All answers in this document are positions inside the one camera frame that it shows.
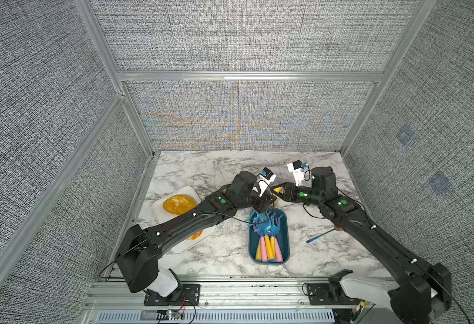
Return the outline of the teal storage box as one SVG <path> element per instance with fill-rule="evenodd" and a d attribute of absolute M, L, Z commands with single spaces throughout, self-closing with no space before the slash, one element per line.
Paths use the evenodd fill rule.
<path fill-rule="evenodd" d="M 288 220 L 281 209 L 253 211 L 248 225 L 248 253 L 255 263 L 282 265 L 290 257 Z"/>

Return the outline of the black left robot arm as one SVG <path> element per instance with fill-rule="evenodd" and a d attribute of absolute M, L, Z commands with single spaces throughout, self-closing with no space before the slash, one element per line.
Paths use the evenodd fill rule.
<path fill-rule="evenodd" d="M 153 227 L 132 226 L 115 255 L 129 291 L 149 289 L 159 277 L 159 259 L 175 245 L 201 230 L 233 219 L 241 209 L 263 213 L 275 200 L 268 187 L 261 193 L 254 174 L 241 171 L 231 184 L 206 196 L 195 208 Z"/>

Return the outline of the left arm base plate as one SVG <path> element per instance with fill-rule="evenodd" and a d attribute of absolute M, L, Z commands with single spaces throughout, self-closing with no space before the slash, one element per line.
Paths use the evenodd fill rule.
<path fill-rule="evenodd" d="M 168 297 L 162 297 L 156 292 L 147 290 L 144 297 L 144 306 L 181 306 L 185 303 L 187 306 L 199 305 L 201 285 L 182 284 Z"/>

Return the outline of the purple rake pink handle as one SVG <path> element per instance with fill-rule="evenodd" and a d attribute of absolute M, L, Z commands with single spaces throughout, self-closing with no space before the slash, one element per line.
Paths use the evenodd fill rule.
<path fill-rule="evenodd" d="M 283 258 L 283 255 L 282 255 L 282 252 L 281 252 L 281 248 L 280 248 L 280 244 L 279 244 L 279 240 L 276 236 L 273 236 L 271 238 L 271 241 L 272 243 L 274 244 L 274 251 L 275 251 L 275 261 L 277 263 L 282 263 L 284 261 L 284 258 Z"/>
<path fill-rule="evenodd" d="M 254 233 L 258 234 L 259 239 L 261 241 L 261 248 L 262 248 L 262 263 L 267 263 L 269 261 L 267 255 L 267 247 L 264 239 L 264 232 L 258 225 L 253 225 Z"/>

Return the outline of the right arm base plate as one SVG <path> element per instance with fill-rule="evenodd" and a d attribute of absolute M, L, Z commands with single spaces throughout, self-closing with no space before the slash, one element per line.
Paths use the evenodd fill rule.
<path fill-rule="evenodd" d="M 347 297 L 343 293 L 332 293 L 328 283 L 306 282 L 303 284 L 302 290 L 308 297 L 311 306 L 357 306 L 362 302 L 360 299 Z"/>

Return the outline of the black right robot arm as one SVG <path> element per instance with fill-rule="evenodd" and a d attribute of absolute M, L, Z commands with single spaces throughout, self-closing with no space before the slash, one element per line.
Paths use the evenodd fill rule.
<path fill-rule="evenodd" d="M 360 242 L 396 282 L 377 293 L 403 323 L 432 323 L 452 307 L 452 276 L 441 263 L 430 264 L 415 255 L 379 227 L 354 199 L 342 194 L 331 167 L 311 171 L 311 186 L 284 182 L 278 198 L 289 203 L 316 206 L 330 220 Z"/>

